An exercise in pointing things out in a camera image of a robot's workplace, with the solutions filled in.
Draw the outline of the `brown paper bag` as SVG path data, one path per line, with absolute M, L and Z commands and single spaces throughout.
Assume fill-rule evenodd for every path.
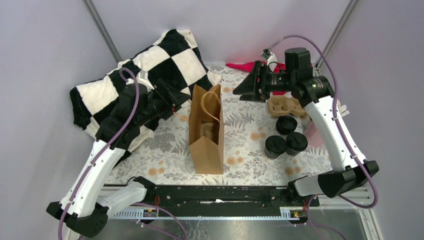
M 224 173 L 224 121 L 221 85 L 195 85 L 188 120 L 188 147 L 197 174 Z

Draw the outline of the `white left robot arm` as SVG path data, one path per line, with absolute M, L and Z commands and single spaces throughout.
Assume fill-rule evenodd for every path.
M 59 220 L 59 239 L 64 238 L 64 227 L 81 237 L 95 237 L 116 213 L 136 203 L 148 206 L 154 202 L 155 185 L 141 177 L 108 196 L 99 194 L 141 127 L 154 119 L 168 119 L 190 98 L 162 80 L 150 91 L 140 83 L 125 87 L 111 114 L 101 122 L 77 180 L 62 200 L 51 202 L 46 209 Z

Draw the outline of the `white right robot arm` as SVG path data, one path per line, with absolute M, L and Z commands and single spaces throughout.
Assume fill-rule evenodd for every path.
M 287 201 L 301 205 L 309 195 L 340 196 L 368 183 L 379 171 L 367 160 L 350 135 L 337 107 L 335 91 L 324 76 L 314 76 L 310 52 L 304 47 L 287 49 L 285 69 L 274 72 L 272 61 L 254 63 L 249 75 L 233 90 L 241 101 L 262 102 L 273 92 L 290 92 L 310 116 L 330 157 L 332 170 L 289 182 Z

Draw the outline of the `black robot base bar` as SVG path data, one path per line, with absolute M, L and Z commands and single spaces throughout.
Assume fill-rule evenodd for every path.
M 317 198 L 292 198 L 286 186 L 240 185 L 166 185 L 154 184 L 144 177 L 133 177 L 129 184 L 146 184 L 142 203 L 160 209 L 147 209 L 144 219 L 175 216 L 180 220 L 282 219 L 303 221 L 307 207 L 318 207 Z

